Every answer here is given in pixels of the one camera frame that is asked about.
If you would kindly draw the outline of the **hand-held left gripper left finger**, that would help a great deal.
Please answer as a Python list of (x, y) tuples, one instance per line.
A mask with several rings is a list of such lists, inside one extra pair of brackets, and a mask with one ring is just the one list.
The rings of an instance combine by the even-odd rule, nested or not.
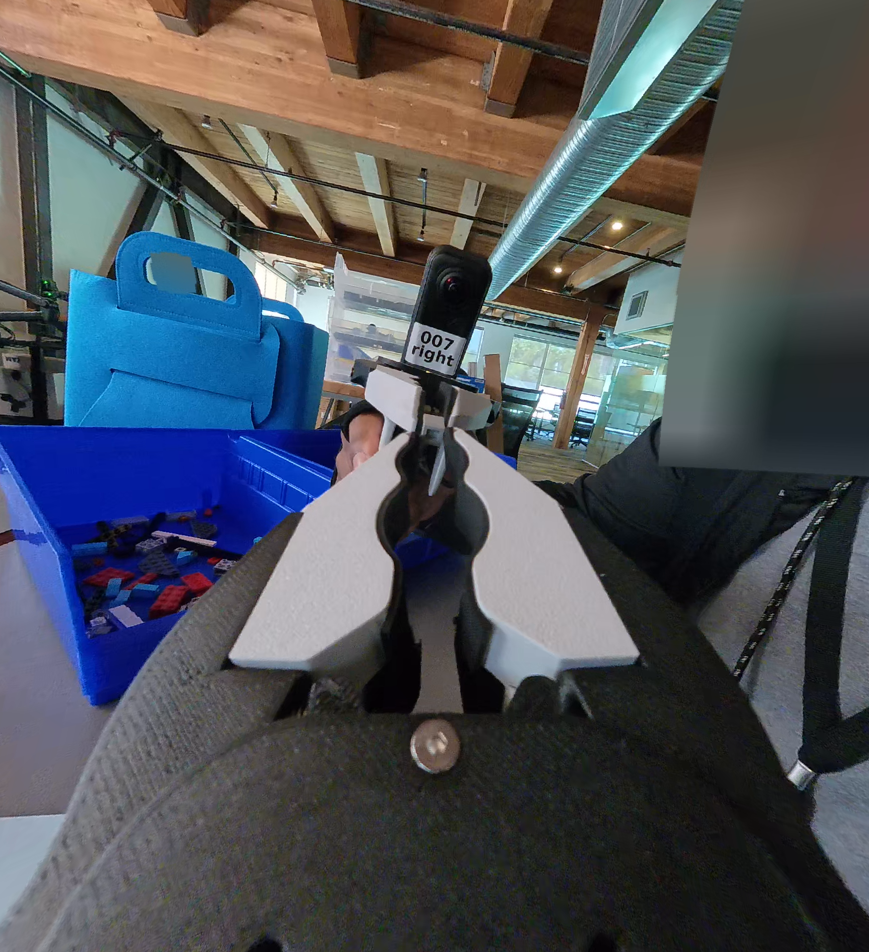
[(305, 507), (239, 632), (238, 667), (343, 679), (370, 704), (415, 700), (415, 637), (393, 545), (409, 523), (402, 434)]

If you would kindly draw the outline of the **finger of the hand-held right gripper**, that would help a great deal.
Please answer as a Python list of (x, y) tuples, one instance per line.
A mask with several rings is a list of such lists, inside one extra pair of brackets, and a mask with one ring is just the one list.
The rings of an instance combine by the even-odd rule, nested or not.
[(460, 428), (474, 432), (486, 427), (492, 414), (492, 399), (472, 390), (436, 390), (427, 404), (427, 446), (436, 453), (430, 466), (428, 496), (441, 487), (448, 466), (444, 448), (447, 431)]
[(397, 428), (424, 437), (425, 393), (419, 372), (375, 366), (367, 377), (365, 399), (383, 416), (380, 449), (392, 441)]

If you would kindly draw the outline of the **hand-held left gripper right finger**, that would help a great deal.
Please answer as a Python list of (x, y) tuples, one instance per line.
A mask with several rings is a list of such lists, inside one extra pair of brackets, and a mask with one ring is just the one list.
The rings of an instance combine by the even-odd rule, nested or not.
[(639, 650), (556, 500), (460, 430), (452, 478), (466, 560), (454, 638), (463, 708), (500, 710), (533, 677), (635, 664)]

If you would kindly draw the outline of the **pile of toy bricks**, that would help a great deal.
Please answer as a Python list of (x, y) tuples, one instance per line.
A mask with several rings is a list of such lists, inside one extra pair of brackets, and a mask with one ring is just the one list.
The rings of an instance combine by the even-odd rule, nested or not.
[(186, 613), (247, 549), (222, 506), (100, 520), (65, 542), (84, 631), (96, 639)]

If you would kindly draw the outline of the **blue plastic bin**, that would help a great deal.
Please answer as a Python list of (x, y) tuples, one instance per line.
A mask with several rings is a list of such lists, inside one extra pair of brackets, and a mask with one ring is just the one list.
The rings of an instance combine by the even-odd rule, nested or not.
[(32, 580), (93, 706), (118, 699), (182, 618), (96, 639), (65, 542), (100, 520), (211, 506), (227, 430), (0, 426), (0, 484)]
[(228, 431), (214, 490), (216, 548), (247, 553), (331, 486), (338, 429)]

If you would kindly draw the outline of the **person's right forearm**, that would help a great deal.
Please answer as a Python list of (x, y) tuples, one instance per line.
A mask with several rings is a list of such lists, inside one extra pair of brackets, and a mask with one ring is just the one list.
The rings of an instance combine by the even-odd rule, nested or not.
[(662, 466), (661, 428), (661, 420), (652, 422), (595, 473), (535, 485), (594, 524), (675, 601), (690, 605), (722, 585), (707, 544), (715, 506), (735, 473)]

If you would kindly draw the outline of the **person's right hand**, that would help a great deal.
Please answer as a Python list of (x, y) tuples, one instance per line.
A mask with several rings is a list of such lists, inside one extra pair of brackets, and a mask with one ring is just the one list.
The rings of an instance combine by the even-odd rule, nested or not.
[(378, 453), (383, 425), (384, 417), (375, 411), (361, 412), (345, 424), (333, 482), (345, 479)]

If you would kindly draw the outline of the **clear plastic storage box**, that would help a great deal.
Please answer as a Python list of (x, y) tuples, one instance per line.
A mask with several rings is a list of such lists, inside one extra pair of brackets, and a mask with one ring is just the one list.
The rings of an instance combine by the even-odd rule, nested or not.
[(342, 253), (336, 254), (325, 365), (326, 380), (345, 384), (357, 360), (400, 360), (419, 290), (349, 264)]

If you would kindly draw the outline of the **blue felt bag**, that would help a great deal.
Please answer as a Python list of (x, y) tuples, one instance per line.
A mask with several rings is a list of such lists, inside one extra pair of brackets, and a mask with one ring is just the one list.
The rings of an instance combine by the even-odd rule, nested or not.
[(112, 278), (71, 271), (63, 422), (312, 429), (328, 348), (296, 307), (262, 296), (238, 256), (137, 232)]

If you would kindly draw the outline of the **white printed cardboard box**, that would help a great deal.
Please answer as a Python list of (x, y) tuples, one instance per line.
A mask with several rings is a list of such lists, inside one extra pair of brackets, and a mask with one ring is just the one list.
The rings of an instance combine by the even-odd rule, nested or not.
[(0, 416), (34, 418), (31, 369), (29, 351), (0, 352)]

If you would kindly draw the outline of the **silver ventilation duct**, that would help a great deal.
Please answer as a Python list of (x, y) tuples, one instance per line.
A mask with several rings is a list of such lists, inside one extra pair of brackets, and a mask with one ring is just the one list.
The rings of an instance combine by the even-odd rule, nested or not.
[(489, 261), (496, 300), (726, 69), (741, 1), (605, 1), (580, 105)]

